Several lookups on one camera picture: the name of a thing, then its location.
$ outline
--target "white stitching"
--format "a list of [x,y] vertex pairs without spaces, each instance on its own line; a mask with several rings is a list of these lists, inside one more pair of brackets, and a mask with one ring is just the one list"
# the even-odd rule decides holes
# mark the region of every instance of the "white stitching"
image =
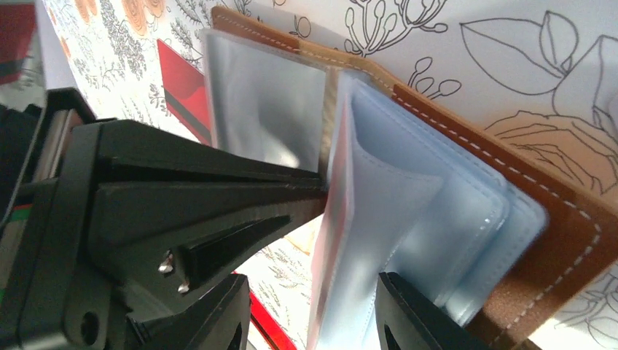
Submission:
[[[257,32],[257,31],[254,31],[254,30],[250,29],[250,28],[247,28],[247,27],[243,26],[242,24],[237,23],[237,22],[235,22],[234,20],[231,20],[231,19],[229,19],[229,18],[225,17],[224,15],[217,15],[217,16],[216,16],[216,18],[221,18],[221,19],[225,20],[225,21],[226,21],[226,22],[228,22],[228,23],[231,23],[231,24],[233,24],[233,25],[235,25],[235,26],[237,26],[237,27],[242,28],[244,31],[248,31],[248,32],[250,32],[250,33],[251,33],[251,34],[253,34],[253,35],[257,35],[257,36],[259,36],[259,37],[261,37],[261,38],[263,38],[263,39],[266,39],[266,40],[268,40],[268,41],[270,41],[270,42],[274,42],[274,43],[275,43],[275,44],[277,44],[278,46],[280,46],[280,47],[285,47],[285,48],[287,48],[288,50],[292,50],[292,51],[294,51],[294,52],[298,52],[298,53],[304,53],[304,54],[306,54],[306,55],[310,55],[310,56],[313,56],[313,57],[317,57],[317,58],[320,58],[320,59],[322,59],[322,60],[326,60],[326,61],[335,62],[335,63],[341,64],[341,65],[344,65],[344,66],[347,66],[347,67],[355,68],[355,69],[357,69],[357,70],[359,70],[359,71],[363,71],[364,73],[366,73],[366,74],[370,75],[371,77],[373,77],[374,79],[376,79],[378,82],[382,83],[382,85],[383,85],[385,88],[387,88],[388,90],[390,90],[390,91],[393,93],[393,97],[394,97],[394,98],[396,98],[396,99],[397,99],[397,101],[402,102],[405,106],[407,106],[407,107],[411,108],[413,111],[415,111],[415,112],[417,112],[417,113],[419,113],[419,112],[420,112],[420,111],[419,111],[419,109],[415,108],[415,107],[414,107],[414,106],[412,106],[411,104],[407,103],[406,101],[404,101],[404,100],[402,100],[400,97],[398,97],[398,95],[395,93],[395,91],[394,91],[394,89],[393,89],[392,87],[390,87],[388,84],[386,84],[386,82],[384,82],[381,78],[377,77],[377,76],[376,76],[374,73],[372,73],[371,71],[367,71],[366,69],[363,69],[363,68],[361,68],[361,67],[354,66],[353,64],[348,63],[348,62],[339,61],[339,60],[336,60],[336,59],[333,59],[333,58],[328,58],[328,57],[324,57],[324,56],[321,56],[321,55],[317,55],[317,54],[315,54],[315,53],[313,53],[313,52],[309,52],[309,51],[305,51],[305,50],[301,50],[301,49],[297,49],[297,48],[294,48],[294,47],[288,46],[288,45],[284,44],[283,42],[280,42],[280,41],[274,40],[274,39],[272,39],[272,38],[270,38],[270,37],[268,37],[268,36],[265,36],[264,34],[261,34],[261,33]],[[431,123],[434,123],[434,124],[435,124],[435,123],[437,123],[437,121],[436,121],[435,119],[433,119],[433,118],[429,117],[426,113],[422,113],[422,112],[420,112],[420,115],[421,115],[421,116],[423,116],[423,117],[425,117],[426,119],[428,119]],[[439,124],[439,126],[440,126],[441,128],[446,128],[446,129],[448,129],[448,127],[447,127],[446,125],[442,124],[442,123],[440,123],[440,124]],[[457,132],[456,132],[456,131],[452,131],[451,133],[452,133],[453,135],[457,135]],[[459,137],[459,139],[461,139],[462,141],[467,142],[467,143],[468,143],[470,146],[472,146],[473,148],[478,149],[478,150],[481,150],[481,148],[480,148],[477,144],[475,144],[474,142],[470,142],[470,141],[468,141],[467,139],[462,138],[461,136]],[[482,152],[483,152],[485,155],[487,155],[488,157],[493,158],[489,152],[486,152],[486,151],[484,151],[484,150],[483,150]],[[501,166],[506,166],[506,164],[505,164],[503,161],[499,160],[498,158],[493,158],[493,159],[494,159],[494,160],[495,160],[498,164],[500,164]],[[565,205],[570,206],[569,204],[570,204],[571,202],[566,201],[566,200],[563,200],[562,198],[560,198],[560,196],[559,196],[556,192],[552,192],[552,191],[548,188],[548,186],[545,186],[545,185],[543,185],[543,184],[539,184],[539,183],[538,183],[538,182],[537,182],[534,178],[532,178],[532,177],[530,177],[530,176],[527,176],[527,175],[525,175],[525,174],[522,174],[522,173],[521,173],[521,171],[519,171],[519,170],[517,170],[517,169],[515,169],[515,168],[513,168],[513,167],[511,167],[511,166],[508,166],[508,169],[509,169],[509,170],[511,170],[511,171],[513,171],[513,172],[515,172],[516,174],[520,174],[520,175],[524,176],[526,179],[529,177],[529,178],[531,179],[530,181],[532,181],[532,182],[534,182],[534,183],[537,183],[537,185],[538,185],[540,188],[542,188],[543,190],[545,190],[545,191],[547,191],[547,192],[551,193],[551,195],[553,195],[554,197],[561,199],[561,200],[562,200],[562,202],[563,202]],[[582,211],[581,209],[578,209],[577,207],[575,207],[574,209],[575,209],[575,210],[579,210],[579,214],[580,214],[580,215],[582,215],[582,217],[584,217],[585,219],[587,219],[587,220],[589,220],[589,221],[592,221],[592,217],[591,217],[588,213],[586,213],[585,211]],[[506,333],[506,332],[507,332],[508,330],[510,330],[510,329],[511,329],[511,328],[512,328],[515,324],[517,324],[517,323],[518,323],[518,322],[519,322],[519,321],[523,318],[523,316],[524,316],[524,315],[526,315],[526,314],[528,313],[528,311],[529,311],[529,310],[531,310],[531,309],[532,309],[532,308],[536,305],[536,302],[538,302],[538,301],[542,300],[542,299],[543,299],[543,297],[544,297],[547,293],[549,293],[549,292],[550,292],[552,289],[554,289],[554,287],[556,287],[556,286],[557,286],[557,285],[558,285],[558,284],[559,284],[562,280],[564,280],[564,277],[565,277],[565,276],[567,276],[570,272],[572,272],[572,270],[573,270],[573,267],[574,267],[574,266],[577,266],[578,264],[580,264],[580,262],[584,259],[584,257],[585,257],[585,256],[587,256],[587,255],[589,255],[589,254],[591,253],[591,251],[594,249],[594,247],[595,247],[595,246],[598,244],[598,242],[601,240],[601,233],[602,233],[602,231],[601,231],[601,227],[600,227],[600,225],[599,225],[598,223],[593,223],[593,225],[594,225],[594,228],[595,228],[595,230],[596,230],[596,232],[597,232],[597,233],[596,233],[596,235],[592,238],[592,241],[591,241],[591,242],[590,242],[590,244],[586,247],[586,249],[585,249],[585,250],[584,250],[584,251],[583,251],[583,252],[582,252],[582,253],[581,253],[581,254],[580,254],[580,255],[579,255],[576,259],[575,259],[575,261],[574,261],[573,265],[572,265],[572,266],[570,266],[570,267],[568,267],[568,268],[567,268],[567,269],[566,269],[566,270],[565,270],[565,271],[564,271],[564,272],[563,272],[563,273],[562,273],[562,274],[561,274],[561,275],[560,275],[560,276],[556,279],[556,281],[555,281],[553,284],[551,284],[550,286],[546,287],[546,288],[543,290],[543,292],[539,293],[539,294],[538,294],[538,295],[537,295],[537,296],[533,299],[533,301],[532,301],[530,304],[528,304],[528,306],[526,306],[526,308],[522,311],[522,313],[521,313],[519,316],[515,317],[515,318],[513,319],[513,321],[512,321],[512,322],[510,322],[510,323],[509,323],[509,324],[508,324],[505,328],[503,328],[503,329],[502,329],[502,331],[500,332],[500,334],[498,334],[498,336],[497,336],[496,338],[494,338],[494,339],[493,339],[493,341],[491,341],[491,343],[489,343],[489,345],[490,345],[490,346],[492,346],[492,345],[493,345],[496,341],[500,340],[500,338],[502,337],[502,335],[504,335],[504,333]]]

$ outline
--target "metal pin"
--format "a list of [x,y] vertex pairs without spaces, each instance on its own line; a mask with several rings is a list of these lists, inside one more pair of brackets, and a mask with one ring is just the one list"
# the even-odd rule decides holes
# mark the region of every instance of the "metal pin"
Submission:
[[173,271],[173,255],[168,253],[168,256],[165,260],[159,265],[159,272],[161,273],[170,273]]
[[178,287],[178,293],[185,294],[189,292],[189,282],[185,281]]

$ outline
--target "screw hole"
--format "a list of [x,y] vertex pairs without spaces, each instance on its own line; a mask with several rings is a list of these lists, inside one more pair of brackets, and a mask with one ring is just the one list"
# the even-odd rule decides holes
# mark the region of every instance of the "screw hole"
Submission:
[[82,318],[82,340],[86,345],[93,345],[98,337],[98,317],[93,312],[87,312]]

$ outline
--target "wallet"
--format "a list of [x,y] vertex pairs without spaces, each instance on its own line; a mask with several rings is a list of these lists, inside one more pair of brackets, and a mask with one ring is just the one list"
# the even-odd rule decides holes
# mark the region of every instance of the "wallet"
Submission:
[[373,349],[381,272],[509,349],[618,258],[616,209],[376,63],[223,7],[212,19],[215,146],[329,183],[308,349]]

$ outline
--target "leaf illustration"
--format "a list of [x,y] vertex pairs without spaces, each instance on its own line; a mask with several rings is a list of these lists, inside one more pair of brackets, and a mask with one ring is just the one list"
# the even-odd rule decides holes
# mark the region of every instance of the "leaf illustration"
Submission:
[[607,294],[607,305],[618,315],[618,291]]
[[188,50],[193,48],[191,33],[189,32],[189,29],[180,21],[180,19],[176,18],[176,22],[172,23],[171,27],[172,34],[182,44],[182,46]]
[[547,11],[540,40],[545,60],[554,67],[561,67],[573,55],[579,38],[573,22],[558,13]]
[[498,84],[524,95],[554,90],[563,75],[545,61],[541,26],[529,20],[497,18],[462,23],[468,53]]
[[592,123],[594,106],[608,114],[618,95],[618,39],[600,36],[556,88],[556,113],[574,115]]
[[591,319],[588,330],[595,341],[606,348],[615,349],[618,342],[618,321],[609,317]]

